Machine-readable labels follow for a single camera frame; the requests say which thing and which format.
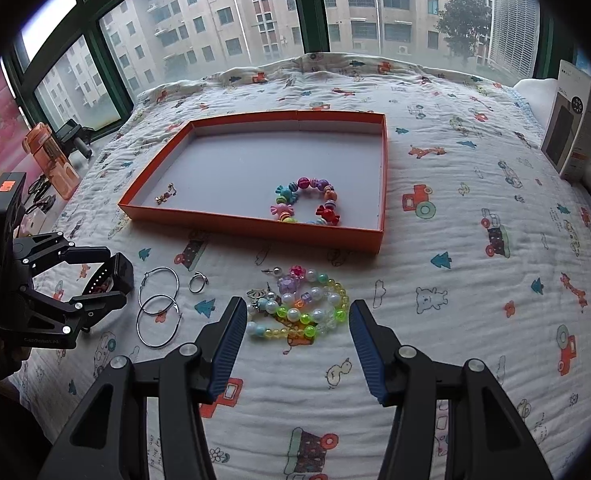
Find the small gold charm earring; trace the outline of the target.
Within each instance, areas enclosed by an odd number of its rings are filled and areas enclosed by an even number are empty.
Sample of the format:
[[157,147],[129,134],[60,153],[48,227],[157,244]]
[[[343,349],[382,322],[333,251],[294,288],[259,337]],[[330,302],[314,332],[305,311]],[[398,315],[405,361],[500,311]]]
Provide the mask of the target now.
[[171,197],[177,194],[177,189],[175,188],[173,183],[169,183],[166,190],[158,195],[154,200],[156,201],[157,205],[161,205],[166,203]]

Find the black device on sill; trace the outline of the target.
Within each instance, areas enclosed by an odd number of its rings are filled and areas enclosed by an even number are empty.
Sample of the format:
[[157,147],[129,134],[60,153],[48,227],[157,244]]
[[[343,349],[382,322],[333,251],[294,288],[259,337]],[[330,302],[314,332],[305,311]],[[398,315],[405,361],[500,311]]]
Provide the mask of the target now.
[[68,119],[54,134],[61,151],[69,157],[74,151],[78,151],[86,159],[91,159],[93,150],[90,147],[90,138],[95,133],[93,128],[80,125],[74,119]]

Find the orange shallow tray box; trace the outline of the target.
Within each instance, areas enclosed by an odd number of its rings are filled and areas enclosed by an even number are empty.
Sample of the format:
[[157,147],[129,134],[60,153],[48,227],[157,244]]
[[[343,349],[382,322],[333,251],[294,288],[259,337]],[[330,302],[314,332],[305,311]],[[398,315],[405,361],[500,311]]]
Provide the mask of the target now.
[[[134,221],[376,254],[387,172],[382,114],[223,115],[187,122],[119,206]],[[169,183],[177,194],[157,205]]]

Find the cartoon print bed quilt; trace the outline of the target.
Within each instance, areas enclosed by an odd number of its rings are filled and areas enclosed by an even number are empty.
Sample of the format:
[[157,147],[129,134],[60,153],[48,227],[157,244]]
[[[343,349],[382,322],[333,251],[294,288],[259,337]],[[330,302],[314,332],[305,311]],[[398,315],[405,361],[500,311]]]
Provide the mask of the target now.
[[[384,115],[385,232],[380,252],[247,240],[136,223],[119,200],[147,162],[196,119],[264,110]],[[233,296],[274,285],[263,269],[325,273],[376,320],[431,359],[478,358],[505,389],[562,478],[591,438],[591,196],[561,180],[541,152],[544,131],[512,88],[376,58],[301,56],[160,84],[90,167],[56,221],[83,245],[133,263],[134,299],[73,350],[36,350],[12,383],[56,438],[113,356],[163,356],[216,320]],[[183,321],[169,347],[135,332],[146,271],[180,278]]]

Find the green window frame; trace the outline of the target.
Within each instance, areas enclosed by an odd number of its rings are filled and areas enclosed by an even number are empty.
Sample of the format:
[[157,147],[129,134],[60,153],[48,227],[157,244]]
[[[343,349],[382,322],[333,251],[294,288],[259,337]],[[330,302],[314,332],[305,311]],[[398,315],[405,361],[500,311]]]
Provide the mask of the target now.
[[47,0],[2,65],[29,122],[105,132],[157,84],[324,52],[512,84],[577,44],[539,0]]

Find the black smart band watch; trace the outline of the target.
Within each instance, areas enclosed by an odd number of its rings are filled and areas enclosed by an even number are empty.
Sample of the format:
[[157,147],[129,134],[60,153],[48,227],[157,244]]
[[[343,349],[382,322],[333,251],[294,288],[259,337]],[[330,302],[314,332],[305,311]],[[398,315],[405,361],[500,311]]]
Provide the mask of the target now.
[[120,292],[128,295],[134,288],[133,265],[122,252],[107,260],[90,278],[83,290],[84,295]]

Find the small silver stud earring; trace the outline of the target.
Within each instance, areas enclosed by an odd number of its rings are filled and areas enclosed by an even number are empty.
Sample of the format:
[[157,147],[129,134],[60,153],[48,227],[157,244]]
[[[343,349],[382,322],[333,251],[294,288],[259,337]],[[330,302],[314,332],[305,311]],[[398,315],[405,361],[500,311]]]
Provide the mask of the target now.
[[274,276],[274,278],[280,278],[284,275],[284,271],[279,268],[279,266],[273,266],[272,268],[263,269],[262,273]]

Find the large silver hoop earring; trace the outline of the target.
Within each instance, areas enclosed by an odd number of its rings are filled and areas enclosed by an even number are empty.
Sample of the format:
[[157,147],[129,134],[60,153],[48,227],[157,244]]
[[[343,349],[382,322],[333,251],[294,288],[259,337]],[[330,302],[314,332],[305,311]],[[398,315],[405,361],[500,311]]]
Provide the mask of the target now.
[[138,307],[135,332],[147,349],[169,347],[180,331],[183,315],[177,300],[168,294],[154,294]]

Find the white grey product box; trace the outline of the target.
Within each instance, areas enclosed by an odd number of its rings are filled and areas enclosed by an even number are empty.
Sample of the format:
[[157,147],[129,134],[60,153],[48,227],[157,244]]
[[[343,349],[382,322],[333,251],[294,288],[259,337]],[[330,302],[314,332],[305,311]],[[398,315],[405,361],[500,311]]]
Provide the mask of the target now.
[[583,178],[591,159],[591,76],[568,61],[559,64],[542,151],[559,177],[569,182]]

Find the orange water bottle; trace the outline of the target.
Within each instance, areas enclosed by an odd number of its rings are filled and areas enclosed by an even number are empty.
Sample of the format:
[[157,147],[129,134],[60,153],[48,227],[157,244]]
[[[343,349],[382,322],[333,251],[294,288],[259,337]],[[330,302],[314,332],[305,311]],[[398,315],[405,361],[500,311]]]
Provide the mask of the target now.
[[33,156],[49,183],[64,199],[70,200],[80,183],[80,177],[59,147],[48,125],[39,122],[22,140],[26,154]]

